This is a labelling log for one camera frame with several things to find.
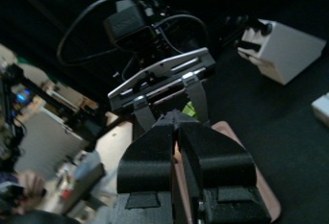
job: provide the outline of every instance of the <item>person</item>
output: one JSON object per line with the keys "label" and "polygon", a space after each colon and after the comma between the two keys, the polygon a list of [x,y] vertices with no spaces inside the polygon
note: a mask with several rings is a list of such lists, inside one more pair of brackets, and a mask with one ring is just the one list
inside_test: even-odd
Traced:
{"label": "person", "polygon": [[25,170],[17,174],[0,172],[0,184],[7,181],[23,187],[26,200],[11,209],[10,216],[1,215],[0,210],[0,224],[78,224],[78,221],[72,218],[34,210],[42,201],[42,190],[45,188],[44,177],[37,172],[31,170]]}

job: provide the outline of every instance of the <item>dark background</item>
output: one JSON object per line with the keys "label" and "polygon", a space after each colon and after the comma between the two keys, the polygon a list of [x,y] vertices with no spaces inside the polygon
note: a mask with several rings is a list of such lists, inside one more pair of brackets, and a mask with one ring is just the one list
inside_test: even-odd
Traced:
{"label": "dark background", "polygon": [[[81,10],[96,0],[0,0],[0,42],[60,82],[96,102],[118,81],[128,56],[80,66],[62,66],[54,52],[62,34]],[[278,223],[329,223],[329,130],[314,119],[311,102],[329,90],[327,52],[282,86],[260,76],[232,47],[240,31],[224,26],[225,15],[248,14],[316,37],[329,37],[329,0],[163,0],[207,23],[215,76],[205,83],[211,122],[225,120],[253,157],[282,207]],[[101,26],[108,6],[77,29],[86,47],[74,54],[108,49]]]}

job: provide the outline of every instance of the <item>wire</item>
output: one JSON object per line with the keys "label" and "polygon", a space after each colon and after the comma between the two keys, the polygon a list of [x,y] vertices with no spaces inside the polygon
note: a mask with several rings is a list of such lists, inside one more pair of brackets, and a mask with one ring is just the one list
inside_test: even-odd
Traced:
{"label": "wire", "polygon": [[125,72],[126,72],[126,69],[128,67],[130,66],[132,62],[134,61],[134,57],[132,57],[128,61],[128,64],[124,66],[122,70],[121,70],[121,74],[120,74],[120,78],[121,78],[121,81],[124,82],[126,79],[125,79]]}
{"label": "wire", "polygon": [[159,32],[160,32],[160,34],[161,34],[161,36],[163,36],[163,38],[164,38],[167,44],[169,45],[169,47],[171,47],[179,54],[181,54],[183,51],[180,51],[180,50],[173,46],[173,44],[172,44],[171,41],[168,40],[168,38],[167,38],[167,36],[165,36],[165,34],[164,34],[164,32],[163,32],[163,29],[161,29],[160,27],[159,27]]}
{"label": "wire", "polygon": [[[62,49],[64,49],[64,45],[65,45],[65,42],[68,40],[68,38],[70,37],[70,34],[73,32],[73,30],[76,29],[77,25],[81,23],[81,21],[85,19],[85,17],[88,16],[88,14],[90,12],[93,12],[94,9],[97,9],[98,7],[104,6],[105,4],[108,3],[112,3],[112,2],[117,2],[117,1],[121,1],[121,0],[97,0],[94,3],[92,3],[80,13],[78,17],[76,18],[76,20],[73,21],[73,23],[70,24],[65,34],[64,34],[64,37],[62,39],[60,40],[58,42],[58,45],[57,45],[57,50],[56,50],[56,57],[57,57],[57,60],[58,62],[62,64],[62,65],[80,65],[85,62],[82,61],[86,61],[89,62],[93,58],[98,57],[98,56],[104,56],[106,54],[110,54],[113,51],[116,51],[116,49],[112,49],[109,51],[104,51],[101,53],[97,53],[97,54],[93,54],[90,56],[86,56],[86,57],[80,57],[77,59],[72,59],[72,60],[64,60],[62,59],[62,56],[61,56],[61,52],[62,52]],[[155,6],[155,3],[153,3],[153,0],[140,0],[140,1],[144,1],[146,2],[152,7]]]}
{"label": "wire", "polygon": [[22,122],[14,117],[15,122],[19,124],[21,128],[22,128],[22,133],[23,135],[26,135],[26,128],[25,125],[22,124]]}
{"label": "wire", "polygon": [[153,25],[153,28],[159,28],[164,23],[167,23],[167,22],[169,22],[172,20],[181,19],[181,18],[191,19],[191,20],[193,20],[200,25],[200,27],[203,29],[203,32],[204,32],[205,45],[207,45],[208,44],[208,41],[209,41],[209,34],[208,34],[207,26],[203,23],[203,21],[197,17],[195,17],[193,15],[189,15],[189,14],[175,14],[175,15],[164,18],[160,22],[157,22]]}

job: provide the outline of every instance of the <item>white box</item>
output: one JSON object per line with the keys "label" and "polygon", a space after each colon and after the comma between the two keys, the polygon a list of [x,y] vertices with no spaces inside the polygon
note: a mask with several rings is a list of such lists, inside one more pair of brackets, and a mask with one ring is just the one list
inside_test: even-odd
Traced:
{"label": "white box", "polygon": [[320,56],[326,41],[286,27],[275,21],[272,31],[263,36],[260,31],[245,29],[241,41],[260,45],[257,51],[237,47],[239,55],[256,65],[260,73],[280,84],[286,84]]}
{"label": "white box", "polygon": [[312,101],[312,114],[329,127],[329,93]]}

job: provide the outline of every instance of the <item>person's hand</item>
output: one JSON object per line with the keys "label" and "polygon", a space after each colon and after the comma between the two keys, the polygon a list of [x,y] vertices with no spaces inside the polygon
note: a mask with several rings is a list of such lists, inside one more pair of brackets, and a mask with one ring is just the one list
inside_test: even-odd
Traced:
{"label": "person's hand", "polygon": [[23,214],[31,211],[42,200],[42,189],[45,187],[45,180],[40,174],[33,171],[22,171],[15,175],[17,183],[23,187],[23,195],[26,199],[18,203],[14,213]]}

